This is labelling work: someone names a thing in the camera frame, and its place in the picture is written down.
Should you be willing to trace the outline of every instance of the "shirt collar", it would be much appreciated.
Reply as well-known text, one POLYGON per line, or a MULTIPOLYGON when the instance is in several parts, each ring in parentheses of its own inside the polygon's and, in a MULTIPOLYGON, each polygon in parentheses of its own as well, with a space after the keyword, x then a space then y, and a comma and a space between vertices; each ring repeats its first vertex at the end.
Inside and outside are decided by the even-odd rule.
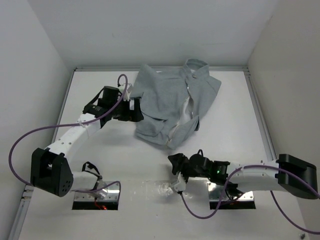
POLYGON ((209 76, 209 64, 205 61, 201 61, 195 58, 187 59, 182 67, 182 70, 186 75, 192 75, 196 78, 209 76))

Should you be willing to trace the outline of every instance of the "metal plate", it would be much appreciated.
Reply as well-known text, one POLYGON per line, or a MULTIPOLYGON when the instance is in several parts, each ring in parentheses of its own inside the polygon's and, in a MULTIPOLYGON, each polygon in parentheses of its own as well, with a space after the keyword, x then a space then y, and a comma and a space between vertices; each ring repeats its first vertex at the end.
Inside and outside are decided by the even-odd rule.
MULTIPOLYGON (((104 181, 104 184, 110 184, 112 183, 112 181, 104 181)), ((99 194, 99 197, 96 202, 108 202, 108 203, 114 203, 114 202, 118 202, 118 198, 120 195, 120 186, 118 183, 113 184, 99 192, 97 192, 97 194, 99 194)), ((74 202, 94 202, 95 201, 95 197, 92 194, 89 193, 81 193, 81 192, 76 192, 74 194, 74 202)))

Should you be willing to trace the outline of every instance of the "gray shirt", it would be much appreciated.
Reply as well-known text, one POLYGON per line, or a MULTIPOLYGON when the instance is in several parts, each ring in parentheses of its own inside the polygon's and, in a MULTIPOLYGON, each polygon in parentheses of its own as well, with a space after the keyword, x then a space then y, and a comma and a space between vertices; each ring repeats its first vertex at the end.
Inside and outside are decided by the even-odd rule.
POLYGON ((136 124, 136 135, 176 149, 198 130, 220 85, 209 75, 209 65, 198 59, 188 59, 182 68, 162 72, 142 65, 130 95, 141 98, 144 117, 136 124))

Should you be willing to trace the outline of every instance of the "white arm segment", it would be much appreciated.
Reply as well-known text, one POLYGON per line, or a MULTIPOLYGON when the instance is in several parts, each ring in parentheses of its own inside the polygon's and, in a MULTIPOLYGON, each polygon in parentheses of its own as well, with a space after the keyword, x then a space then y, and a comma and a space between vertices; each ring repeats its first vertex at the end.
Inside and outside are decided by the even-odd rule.
MULTIPOLYGON (((243 193, 250 191, 284 191, 287 192, 281 185, 278 184, 278 179, 275 174, 278 173, 277 170, 269 168, 243 168, 250 164, 236 164, 234 162, 230 163, 227 167, 226 173, 230 175, 234 170, 241 168, 236 174, 234 174, 230 182, 233 184, 238 184, 237 189, 243 193)), ((267 161, 266 163, 260 163, 264 166, 279 167, 276 161, 267 161)))
POLYGON ((92 114, 81 114, 76 123, 81 123, 82 125, 71 127, 62 137, 47 147, 50 149, 49 151, 57 155, 63 153, 68 163, 70 163, 82 144, 100 130, 99 120, 86 124, 86 122, 93 119, 95 119, 95 116, 92 114))
MULTIPOLYGON (((85 143, 85 141, 90 138, 95 132, 99 131, 101 128, 100 121, 95 121, 90 124, 86 122, 95 119, 95 116, 89 113, 81 114, 77 123, 81 123, 79 126, 71 127, 62 137, 57 141, 49 145, 49 151, 57 155, 63 153, 64 157, 67 159, 68 163, 73 159, 77 150, 85 143)), ((72 171, 73 174, 73 184, 71 186, 72 190, 91 190, 94 188, 97 177, 86 171, 72 171)))

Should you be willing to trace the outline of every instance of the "screw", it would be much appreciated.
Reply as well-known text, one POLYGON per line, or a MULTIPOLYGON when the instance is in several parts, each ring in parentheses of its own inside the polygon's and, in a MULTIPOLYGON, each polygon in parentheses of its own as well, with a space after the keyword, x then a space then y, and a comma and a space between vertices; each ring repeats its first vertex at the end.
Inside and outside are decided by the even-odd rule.
POLYGON ((306 234, 303 232, 300 234, 300 239, 305 239, 306 238, 306 234))

